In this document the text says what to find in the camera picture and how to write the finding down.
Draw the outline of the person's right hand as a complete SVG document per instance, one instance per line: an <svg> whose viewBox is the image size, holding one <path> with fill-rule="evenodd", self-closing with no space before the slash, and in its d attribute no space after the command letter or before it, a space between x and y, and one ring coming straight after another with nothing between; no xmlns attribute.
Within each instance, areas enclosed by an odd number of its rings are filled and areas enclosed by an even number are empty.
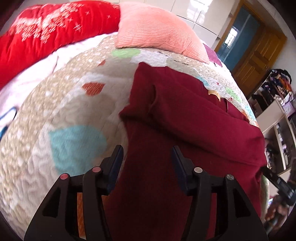
<svg viewBox="0 0 296 241"><path fill-rule="evenodd" d="M280 217L278 218L277 224L274 226L273 231L279 230L288 216L289 206L282 205L281 200L282 198L279 195L274 196L273 201L265 215L265 220L270 221L274 218L276 213L280 214Z"/></svg>

